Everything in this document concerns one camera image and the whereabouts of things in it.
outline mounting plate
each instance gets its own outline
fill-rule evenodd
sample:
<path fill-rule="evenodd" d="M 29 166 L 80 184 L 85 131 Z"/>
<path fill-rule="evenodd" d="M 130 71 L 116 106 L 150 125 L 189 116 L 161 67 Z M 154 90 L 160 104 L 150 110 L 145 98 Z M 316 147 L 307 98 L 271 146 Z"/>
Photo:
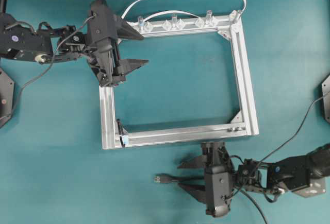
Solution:
<path fill-rule="evenodd" d="M 330 75 L 322 82 L 322 95 L 325 95 L 330 91 Z M 324 106 L 324 118 L 330 123 L 330 95 L 327 95 L 323 99 Z"/>
<path fill-rule="evenodd" d="M 15 82 L 0 68 L 0 117 L 11 112 Z M 11 116 L 0 120 L 0 128 L 11 119 Z"/>

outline black cable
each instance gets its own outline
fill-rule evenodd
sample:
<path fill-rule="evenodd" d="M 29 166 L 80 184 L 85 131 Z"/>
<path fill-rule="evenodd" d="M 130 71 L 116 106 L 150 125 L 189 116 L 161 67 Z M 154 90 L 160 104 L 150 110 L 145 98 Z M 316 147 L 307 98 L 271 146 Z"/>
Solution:
<path fill-rule="evenodd" d="M 48 22 L 41 22 L 39 23 L 38 30 L 42 29 L 42 26 L 45 26 L 48 30 L 53 30 L 52 27 L 48 24 Z"/>
<path fill-rule="evenodd" d="M 19 91 L 19 94 L 18 94 L 18 96 L 17 96 L 17 98 L 16 98 L 15 104 L 13 105 L 13 107 L 12 107 L 12 109 L 11 109 L 11 112 L 10 112 L 9 114 L 5 115 L 5 116 L 0 117 L 0 120 L 4 119 L 4 118 L 6 118 L 6 117 L 9 117 L 9 116 L 11 116 L 11 115 L 14 113 L 14 111 L 15 111 L 15 109 L 16 109 L 16 107 L 17 107 L 19 101 L 20 101 L 20 98 L 21 98 L 21 96 L 22 96 L 22 92 L 23 92 L 23 90 L 24 90 L 27 86 L 29 86 L 31 83 L 35 82 L 35 81 L 38 80 L 40 77 L 42 77 L 43 75 L 45 75 L 45 74 L 46 74 L 46 73 L 52 68 L 52 66 L 53 66 L 53 64 L 54 64 L 54 61 L 55 61 L 55 55 L 56 55 L 56 52 L 58 51 L 58 49 L 60 48 L 60 46 L 61 46 L 66 40 L 68 40 L 68 39 L 71 38 L 73 35 L 75 35 L 75 34 L 78 33 L 80 30 L 82 30 L 82 29 L 86 26 L 87 22 L 88 22 L 90 19 L 92 19 L 92 18 L 94 18 L 94 17 L 93 17 L 93 16 L 88 17 L 88 18 L 84 21 L 84 23 L 82 24 L 82 26 L 81 26 L 80 28 L 78 28 L 78 29 L 77 29 L 76 31 L 74 31 L 72 34 L 70 34 L 69 36 L 67 36 L 65 39 L 63 39 L 63 40 L 57 45 L 56 50 L 55 50 L 54 53 L 53 53 L 51 63 L 50 63 L 50 65 L 48 66 L 48 68 L 45 69 L 40 75 L 35 76 L 35 77 L 32 78 L 31 80 L 27 81 L 27 82 L 21 87 L 21 89 L 20 89 L 20 91 Z"/>
<path fill-rule="evenodd" d="M 274 196 L 274 199 L 271 199 L 269 196 L 267 196 L 265 191 L 263 191 L 262 193 L 263 193 L 263 196 L 265 197 L 265 199 L 267 200 L 267 202 L 269 202 L 269 203 L 275 203 L 278 200 L 278 197 L 280 196 L 280 194 L 278 194 L 278 195 Z"/>
<path fill-rule="evenodd" d="M 243 195 L 245 195 L 253 204 L 255 207 L 257 207 L 258 211 L 260 212 L 265 224 L 269 224 L 266 215 L 263 213 L 260 206 L 257 204 L 257 202 L 246 192 L 246 191 L 240 191 Z"/>
<path fill-rule="evenodd" d="M 301 128 L 303 127 L 303 125 L 304 125 L 304 123 L 305 123 L 305 121 L 306 121 L 306 118 L 307 118 L 307 116 L 308 116 L 308 114 L 309 114 L 309 111 L 310 111 L 310 109 L 314 106 L 314 104 L 316 103 L 316 102 L 318 102 L 318 101 L 320 101 L 320 100 L 322 100 L 325 96 L 327 96 L 328 94 L 329 94 L 330 92 L 327 92 L 326 94 L 324 94 L 323 96 L 321 96 L 320 98 L 317 98 L 316 100 L 314 100 L 311 104 L 310 104 L 310 106 L 309 106 L 309 108 L 308 108 L 308 110 L 307 110 L 307 112 L 306 112 L 306 114 L 305 114 L 305 116 L 304 116 L 304 118 L 303 118 L 303 121 L 301 122 L 301 124 L 300 124 L 300 126 L 298 127 L 298 130 L 296 131 L 296 133 L 290 138 L 290 139 L 288 139 L 288 140 L 286 140 L 283 144 L 281 144 L 278 148 L 276 148 L 276 149 L 274 149 L 272 152 L 270 152 L 267 156 L 265 156 L 261 161 L 259 161 L 258 162 L 258 164 L 256 165 L 256 167 L 247 175 L 247 177 L 246 177 L 246 180 L 244 181 L 244 183 L 238 188 L 238 190 L 235 192 L 235 193 L 233 193 L 232 194 L 232 196 L 230 197 L 230 199 L 232 199 L 240 190 L 242 190 L 242 188 L 246 185 L 246 183 L 248 182 L 248 180 L 249 180 L 249 178 L 250 178 L 250 176 L 259 168 L 259 166 L 264 162 L 264 160 L 266 160 L 266 159 L 268 159 L 271 155 L 273 155 L 274 153 L 276 153 L 277 151 L 279 151 L 281 148 L 283 148 L 286 144 L 288 144 L 291 140 L 293 140 L 297 135 L 298 135 L 298 133 L 300 132 L 300 130 L 301 130 Z"/>
<path fill-rule="evenodd" d="M 28 27 L 30 28 L 30 31 L 31 31 L 34 35 L 37 35 L 35 29 L 33 28 L 33 26 L 32 26 L 31 24 L 27 23 L 27 22 L 14 22 L 13 24 L 10 24 L 10 25 L 6 26 L 6 27 L 5 27 L 5 30 L 9 30 L 9 29 L 11 29 L 11 28 L 13 28 L 13 27 L 16 27 L 16 26 L 18 26 L 18 25 L 26 25 L 26 26 L 28 26 Z"/>
<path fill-rule="evenodd" d="M 241 162 L 242 162 L 242 164 L 244 164 L 244 162 L 243 162 L 243 160 L 242 160 L 242 158 L 241 157 L 239 157 L 239 156 L 237 156 L 237 155 L 232 155 L 232 156 L 229 156 L 229 158 L 236 158 L 236 159 L 239 159 Z"/>

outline teal table surface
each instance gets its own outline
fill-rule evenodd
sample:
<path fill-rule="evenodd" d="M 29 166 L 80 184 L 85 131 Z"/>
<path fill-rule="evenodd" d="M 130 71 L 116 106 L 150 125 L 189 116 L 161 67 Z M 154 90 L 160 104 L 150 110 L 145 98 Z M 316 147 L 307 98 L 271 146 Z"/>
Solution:
<path fill-rule="evenodd" d="M 8 0 L 7 12 L 35 27 L 81 25 L 93 0 Z M 121 14 L 134 0 L 107 0 Z M 239 9 L 242 0 L 148 0 L 129 21 L 180 9 L 204 15 Z M 247 0 L 243 15 L 260 135 L 227 139 L 231 154 L 260 160 L 292 136 L 330 73 L 329 0 Z M 148 59 L 115 89 L 117 116 L 129 130 L 228 122 L 239 110 L 230 46 L 217 34 L 124 41 L 122 58 Z M 45 66 L 1 60 L 22 84 Z M 303 155 L 329 142 L 322 104 L 298 137 L 269 158 Z M 186 175 L 177 165 L 201 153 L 200 142 L 104 151 L 98 84 L 85 59 L 56 64 L 29 86 L 0 130 L 0 223 L 262 223 L 242 195 L 220 219 L 156 173 Z M 329 223 L 330 193 L 277 203 L 253 194 L 270 223 Z"/>

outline rectangular aluminum frame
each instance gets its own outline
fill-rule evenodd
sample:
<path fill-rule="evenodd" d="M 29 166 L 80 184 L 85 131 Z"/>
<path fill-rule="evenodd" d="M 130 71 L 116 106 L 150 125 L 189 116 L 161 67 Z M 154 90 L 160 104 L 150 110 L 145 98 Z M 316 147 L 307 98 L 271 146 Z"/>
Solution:
<path fill-rule="evenodd" d="M 237 11 L 229 15 L 189 18 L 171 21 L 146 22 L 143 26 L 131 24 L 145 37 L 164 37 L 217 32 L 230 41 L 240 111 L 229 124 L 197 126 L 129 133 L 118 132 L 112 87 L 100 87 L 102 148 L 175 143 L 196 140 L 214 140 L 226 137 L 258 135 L 258 120 L 253 97 L 252 82 L 246 54 L 242 20 Z"/>

